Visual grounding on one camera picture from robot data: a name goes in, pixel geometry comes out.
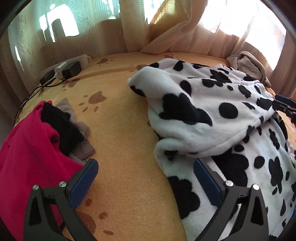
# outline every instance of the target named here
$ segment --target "cow print blanket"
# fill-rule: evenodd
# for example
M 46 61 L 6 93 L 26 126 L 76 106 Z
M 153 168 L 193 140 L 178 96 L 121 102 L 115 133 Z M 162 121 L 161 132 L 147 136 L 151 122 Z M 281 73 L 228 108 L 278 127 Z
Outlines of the cow print blanket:
M 159 137 L 155 158 L 172 187 L 188 241 L 217 210 L 193 173 L 197 158 L 235 185 L 257 183 L 270 238 L 281 233 L 295 206 L 296 151 L 260 81 L 222 64 L 167 58 L 142 68 L 128 85 L 148 101 L 149 121 Z M 229 235 L 238 209 L 220 239 Z

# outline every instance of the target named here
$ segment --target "pink shirt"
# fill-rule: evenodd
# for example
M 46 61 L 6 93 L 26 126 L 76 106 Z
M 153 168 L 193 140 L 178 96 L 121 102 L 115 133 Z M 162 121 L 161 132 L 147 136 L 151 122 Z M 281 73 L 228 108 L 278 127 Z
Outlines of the pink shirt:
M 16 240 L 23 240 L 27 201 L 33 185 L 57 186 L 81 169 L 59 150 L 59 134 L 41 121 L 45 101 L 10 132 L 0 149 L 0 217 Z M 62 218 L 53 210 L 58 224 Z

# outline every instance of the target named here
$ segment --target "folded clothing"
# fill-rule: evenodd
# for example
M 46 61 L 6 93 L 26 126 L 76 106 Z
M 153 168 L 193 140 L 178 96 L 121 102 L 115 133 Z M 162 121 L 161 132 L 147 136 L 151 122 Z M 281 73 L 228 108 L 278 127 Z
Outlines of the folded clothing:
M 58 132 L 41 121 L 45 103 L 40 102 L 14 127 L 0 149 L 0 217 L 18 241 L 23 240 L 25 210 L 33 185 L 56 186 L 82 167 L 62 154 Z M 62 218 L 56 207 L 53 212 L 60 225 Z
M 197 158 L 236 185 L 258 183 L 270 235 L 280 234 L 295 206 L 295 150 L 259 80 L 222 64 L 164 59 L 142 68 L 128 85 L 148 101 L 149 121 L 159 137 L 155 158 L 172 187 L 188 241 L 217 210 L 194 175 Z M 229 235 L 236 217 L 237 210 L 220 239 Z
M 49 103 L 43 106 L 41 120 L 59 133 L 59 149 L 65 156 L 69 156 L 77 144 L 84 140 L 81 132 L 70 122 L 70 114 Z
M 67 98 L 62 99 L 56 105 L 56 107 L 64 113 L 70 115 L 70 122 L 73 123 L 83 135 L 83 141 L 77 144 L 77 146 L 70 153 L 69 157 L 78 163 L 84 164 L 87 162 L 89 157 L 95 153 L 95 149 L 87 140 L 87 137 L 90 134 L 90 129 L 86 124 L 82 122 L 76 122 L 75 113 Z

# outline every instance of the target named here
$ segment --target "gray cloth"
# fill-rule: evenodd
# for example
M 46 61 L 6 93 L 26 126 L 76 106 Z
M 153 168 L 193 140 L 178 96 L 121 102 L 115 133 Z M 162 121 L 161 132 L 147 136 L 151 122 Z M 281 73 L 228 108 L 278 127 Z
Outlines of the gray cloth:
M 233 54 L 227 58 L 230 66 L 251 76 L 255 80 L 260 80 L 265 86 L 271 88 L 271 84 L 266 77 L 264 66 L 249 52 L 242 51 L 239 55 Z
M 82 122 L 76 122 L 75 113 L 70 106 L 67 98 L 62 99 L 56 105 L 56 107 L 59 108 L 61 111 L 68 112 L 70 114 L 70 121 L 78 128 L 78 130 L 82 133 L 84 137 L 83 142 L 79 143 L 69 155 L 69 158 L 71 158 L 73 161 L 84 165 L 89 159 L 90 155 L 95 153 L 95 149 L 87 140 L 87 137 L 90 134 L 90 129 L 86 124 Z

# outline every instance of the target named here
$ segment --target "sheer curtain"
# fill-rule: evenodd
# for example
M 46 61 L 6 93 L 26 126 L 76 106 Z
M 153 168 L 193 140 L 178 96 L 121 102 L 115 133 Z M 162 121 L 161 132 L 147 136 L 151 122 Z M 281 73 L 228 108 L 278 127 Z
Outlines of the sheer curtain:
M 226 59 L 246 50 L 264 65 L 274 90 L 289 94 L 296 73 L 281 62 L 288 38 L 260 0 L 32 0 L 0 40 L 0 110 L 11 121 L 41 70 L 85 53 L 171 51 Z M 274 69 L 285 76 L 273 78 Z

